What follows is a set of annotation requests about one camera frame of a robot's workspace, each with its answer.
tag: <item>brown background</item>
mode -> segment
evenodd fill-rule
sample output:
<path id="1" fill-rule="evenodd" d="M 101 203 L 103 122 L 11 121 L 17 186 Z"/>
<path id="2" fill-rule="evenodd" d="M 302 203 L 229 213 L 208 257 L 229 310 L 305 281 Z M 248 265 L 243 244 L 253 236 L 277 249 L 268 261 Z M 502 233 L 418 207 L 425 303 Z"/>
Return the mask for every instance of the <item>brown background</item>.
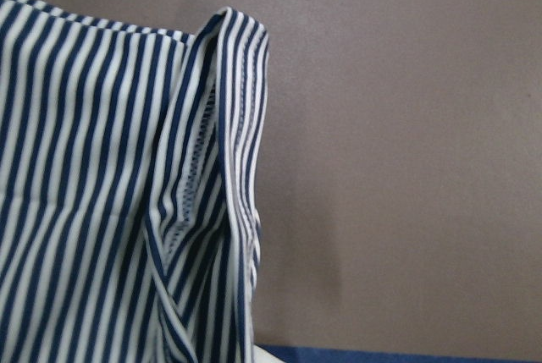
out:
<path id="1" fill-rule="evenodd" d="M 47 0 L 270 32 L 257 341 L 542 360 L 542 0 Z"/>

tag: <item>navy and white striped garment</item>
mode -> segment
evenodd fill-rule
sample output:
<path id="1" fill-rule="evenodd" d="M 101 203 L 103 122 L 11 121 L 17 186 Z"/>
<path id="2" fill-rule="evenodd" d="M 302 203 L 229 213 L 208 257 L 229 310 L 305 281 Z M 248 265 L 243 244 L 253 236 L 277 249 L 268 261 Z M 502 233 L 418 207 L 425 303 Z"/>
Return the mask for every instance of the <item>navy and white striped garment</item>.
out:
<path id="1" fill-rule="evenodd" d="M 268 35 L 0 0 L 0 361 L 252 362 Z"/>

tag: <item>striped shirt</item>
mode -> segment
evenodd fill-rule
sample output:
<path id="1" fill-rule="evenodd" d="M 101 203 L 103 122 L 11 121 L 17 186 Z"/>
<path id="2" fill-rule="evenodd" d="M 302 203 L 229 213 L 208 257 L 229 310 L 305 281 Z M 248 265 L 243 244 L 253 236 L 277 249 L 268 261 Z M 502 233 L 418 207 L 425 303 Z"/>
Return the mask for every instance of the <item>striped shirt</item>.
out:
<path id="1" fill-rule="evenodd" d="M 268 35 L 0 0 L 0 361 L 252 362 Z"/>

